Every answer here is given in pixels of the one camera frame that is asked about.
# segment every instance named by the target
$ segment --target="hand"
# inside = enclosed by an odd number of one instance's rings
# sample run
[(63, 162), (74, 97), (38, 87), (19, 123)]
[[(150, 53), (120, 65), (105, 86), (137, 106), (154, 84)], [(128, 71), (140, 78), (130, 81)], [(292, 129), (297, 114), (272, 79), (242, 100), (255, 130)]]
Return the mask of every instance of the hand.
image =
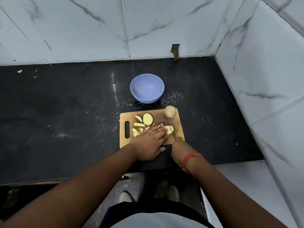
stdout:
[(182, 138), (176, 138), (176, 140), (172, 144), (171, 156), (175, 163), (183, 168), (184, 158), (190, 153), (197, 153), (195, 149), (193, 149), (187, 142), (183, 141)]
[(154, 126), (135, 137), (129, 145), (133, 146), (136, 152), (137, 160), (148, 161), (153, 160), (165, 147), (160, 148), (165, 143), (169, 134), (164, 126)]

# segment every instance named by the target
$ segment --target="red thread bracelet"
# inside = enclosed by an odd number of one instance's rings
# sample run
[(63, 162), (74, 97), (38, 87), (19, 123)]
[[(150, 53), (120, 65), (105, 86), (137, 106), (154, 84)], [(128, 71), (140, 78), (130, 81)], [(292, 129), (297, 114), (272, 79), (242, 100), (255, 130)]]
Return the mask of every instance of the red thread bracelet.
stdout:
[(186, 157), (184, 157), (183, 167), (187, 174), (190, 174), (190, 172), (186, 169), (186, 164), (187, 164), (187, 161), (193, 156), (202, 156), (202, 155), (200, 153), (190, 153), (190, 154), (186, 155)]

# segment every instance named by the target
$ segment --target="plastic bowl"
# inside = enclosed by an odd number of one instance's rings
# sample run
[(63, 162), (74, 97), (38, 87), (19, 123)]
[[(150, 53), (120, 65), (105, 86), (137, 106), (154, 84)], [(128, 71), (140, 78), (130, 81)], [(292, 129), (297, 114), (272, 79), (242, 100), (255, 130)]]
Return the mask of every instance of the plastic bowl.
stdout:
[(165, 90), (165, 85), (158, 76), (144, 73), (132, 80), (130, 90), (136, 100), (150, 104), (160, 99)]

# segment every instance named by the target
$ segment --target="cutting board handle hole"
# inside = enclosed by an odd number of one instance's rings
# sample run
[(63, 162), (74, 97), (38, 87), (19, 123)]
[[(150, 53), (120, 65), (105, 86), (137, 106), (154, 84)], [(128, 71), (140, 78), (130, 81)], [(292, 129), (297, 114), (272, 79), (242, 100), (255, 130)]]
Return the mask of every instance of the cutting board handle hole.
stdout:
[(130, 122), (125, 122), (125, 138), (130, 138)]

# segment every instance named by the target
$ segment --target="white sneaker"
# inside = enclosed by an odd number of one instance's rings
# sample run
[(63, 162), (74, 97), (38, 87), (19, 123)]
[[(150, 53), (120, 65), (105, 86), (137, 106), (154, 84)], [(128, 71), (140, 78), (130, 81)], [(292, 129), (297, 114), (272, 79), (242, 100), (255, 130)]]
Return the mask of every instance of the white sneaker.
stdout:
[(133, 203), (135, 202), (135, 200), (133, 199), (132, 195), (129, 192), (124, 191), (119, 196), (119, 203), (122, 202)]
[(179, 193), (176, 186), (171, 185), (166, 191), (166, 198), (168, 200), (178, 202), (179, 201)]

